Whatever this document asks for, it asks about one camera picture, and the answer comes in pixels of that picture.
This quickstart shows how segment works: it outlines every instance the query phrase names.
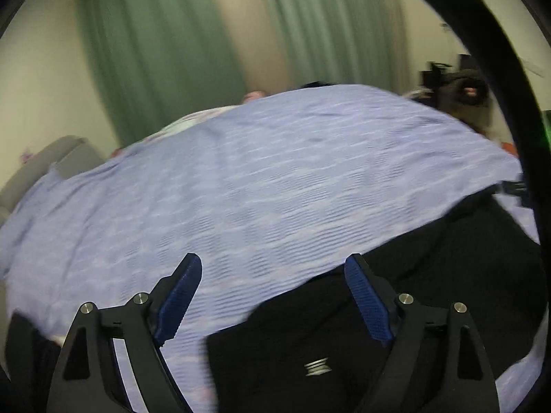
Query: gray sofa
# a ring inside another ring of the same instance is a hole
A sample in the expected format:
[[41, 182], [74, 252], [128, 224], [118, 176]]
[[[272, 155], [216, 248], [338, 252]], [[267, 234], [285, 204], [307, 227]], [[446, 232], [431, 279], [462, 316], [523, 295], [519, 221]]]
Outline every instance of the gray sofa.
[[[0, 228], [7, 221], [25, 193], [56, 163], [57, 172], [67, 179], [90, 171], [105, 160], [84, 138], [64, 136], [34, 155], [0, 190]], [[6, 315], [6, 288], [0, 279], [0, 346], [4, 349], [8, 319]], [[4, 363], [4, 352], [0, 353]]]

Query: bed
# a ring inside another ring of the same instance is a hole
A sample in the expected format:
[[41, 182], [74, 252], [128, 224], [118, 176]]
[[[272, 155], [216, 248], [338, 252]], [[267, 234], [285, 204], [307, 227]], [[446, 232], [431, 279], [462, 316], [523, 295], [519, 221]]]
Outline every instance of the bed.
[[[125, 303], [197, 253], [202, 282], [162, 352], [192, 409], [212, 411], [205, 336], [520, 172], [516, 158], [459, 121], [380, 89], [259, 99], [71, 178], [52, 166], [0, 229], [8, 314], [62, 338], [82, 303]], [[532, 212], [497, 197], [537, 241]], [[498, 379], [502, 411], [537, 378], [546, 330]], [[124, 353], [117, 343], [133, 408], [145, 411]]]

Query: metal screw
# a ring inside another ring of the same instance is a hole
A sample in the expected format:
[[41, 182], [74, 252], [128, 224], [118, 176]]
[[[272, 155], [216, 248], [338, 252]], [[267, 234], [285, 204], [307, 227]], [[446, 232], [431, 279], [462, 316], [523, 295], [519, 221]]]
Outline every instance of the metal screw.
[[400, 294], [398, 299], [403, 305], [410, 305], [413, 303], [413, 297], [410, 294]]
[[81, 312], [83, 314], [89, 314], [92, 310], [94, 310], [94, 305], [92, 303], [84, 303], [81, 306]]
[[458, 311], [460, 314], [462, 314], [467, 311], [467, 306], [465, 306], [463, 303], [455, 303], [454, 309]]
[[145, 294], [144, 292], [141, 292], [139, 294], [134, 295], [133, 301], [137, 305], [142, 305], [149, 299], [149, 295]]

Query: blue textured finger pad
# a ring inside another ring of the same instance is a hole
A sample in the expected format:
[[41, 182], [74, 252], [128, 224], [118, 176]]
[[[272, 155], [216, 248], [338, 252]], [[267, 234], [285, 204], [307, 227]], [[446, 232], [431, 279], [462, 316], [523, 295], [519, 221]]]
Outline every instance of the blue textured finger pad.
[[369, 279], [351, 256], [344, 263], [344, 277], [371, 338], [381, 341], [384, 345], [392, 341], [394, 335], [388, 324], [388, 311], [369, 283]]
[[178, 331], [178, 327], [180, 327], [184, 314], [201, 281], [202, 273], [201, 260], [198, 256], [195, 256], [159, 310], [157, 330], [153, 337], [158, 346], [163, 346], [166, 340], [171, 340], [176, 335], [176, 331]]

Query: beige wall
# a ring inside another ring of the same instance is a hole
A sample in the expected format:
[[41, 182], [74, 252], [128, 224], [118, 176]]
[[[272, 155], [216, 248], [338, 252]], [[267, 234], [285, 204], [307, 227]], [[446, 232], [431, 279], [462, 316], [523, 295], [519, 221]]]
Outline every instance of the beige wall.
[[216, 0], [250, 91], [292, 88], [287, 58], [264, 0]]
[[[263, 0], [216, 0], [250, 90], [292, 87], [287, 59]], [[62, 135], [118, 147], [83, 51], [73, 0], [26, 0], [0, 38], [0, 186]]]
[[[551, 48], [520, 0], [484, 0], [509, 37], [542, 110], [551, 109]], [[424, 0], [402, 0], [408, 36], [413, 82], [428, 61], [456, 64], [457, 54], [467, 53], [461, 41], [442, 27], [444, 21]], [[511, 134], [494, 99], [489, 136], [496, 142], [511, 142]]]
[[73, 0], [26, 0], [0, 38], [0, 186], [62, 135], [85, 136], [104, 155], [117, 140], [96, 94]]

